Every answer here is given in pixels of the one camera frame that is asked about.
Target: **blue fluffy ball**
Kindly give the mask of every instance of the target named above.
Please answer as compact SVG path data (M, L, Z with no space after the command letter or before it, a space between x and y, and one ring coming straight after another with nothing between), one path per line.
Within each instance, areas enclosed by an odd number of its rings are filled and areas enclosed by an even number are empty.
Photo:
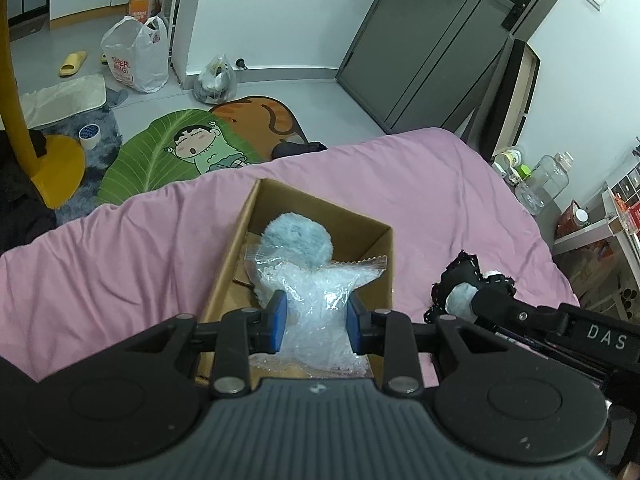
M307 269L326 265L334 254L324 226L296 213L284 213L271 221L262 234L262 245L283 248L292 255L293 263Z

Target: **plastic bag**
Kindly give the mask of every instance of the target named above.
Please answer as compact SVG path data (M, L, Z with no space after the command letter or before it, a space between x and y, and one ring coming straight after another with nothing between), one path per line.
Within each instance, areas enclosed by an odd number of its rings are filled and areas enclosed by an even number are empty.
M384 272L386 256L304 269L289 261L281 248L253 246L245 262L260 305L266 306L274 291L284 290L289 306L280 352L252 356L252 364L282 370L296 363L313 376L369 374L367 358L351 350L346 303L355 289Z
M169 40L159 16L140 23L125 16L100 43L114 78L140 92L151 94L169 79Z
M206 105L233 100L238 90L238 78L226 56L218 56L209 63L193 84L194 97Z

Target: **yellow table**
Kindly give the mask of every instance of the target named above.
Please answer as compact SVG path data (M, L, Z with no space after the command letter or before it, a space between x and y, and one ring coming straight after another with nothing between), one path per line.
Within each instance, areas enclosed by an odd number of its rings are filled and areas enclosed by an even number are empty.
M11 60L6 0L0 0L0 116L22 170L45 204L59 208L76 192L84 175L84 151L71 137L46 136L47 155L38 158L24 121Z

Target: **black circular cover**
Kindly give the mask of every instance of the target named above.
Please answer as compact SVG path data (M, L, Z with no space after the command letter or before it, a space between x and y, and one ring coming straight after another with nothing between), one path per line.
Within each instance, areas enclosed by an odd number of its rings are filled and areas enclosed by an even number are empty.
M117 466L182 438L200 411L197 391L159 355L123 352L44 379L27 400L27 424L53 458Z
M607 419L590 381L527 352L471 356L442 382L434 407L471 449L529 464L588 453Z

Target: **bed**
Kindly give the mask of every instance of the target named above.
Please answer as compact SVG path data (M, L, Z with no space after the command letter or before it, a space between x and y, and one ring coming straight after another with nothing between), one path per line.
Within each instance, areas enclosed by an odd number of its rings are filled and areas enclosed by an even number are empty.
M414 321L460 250L531 304L577 304L538 226L439 128L219 170L103 205L0 256L0 356L47 375L180 312L200 314L254 181L274 178L394 228L394 304ZM423 357L427 384L436 378Z

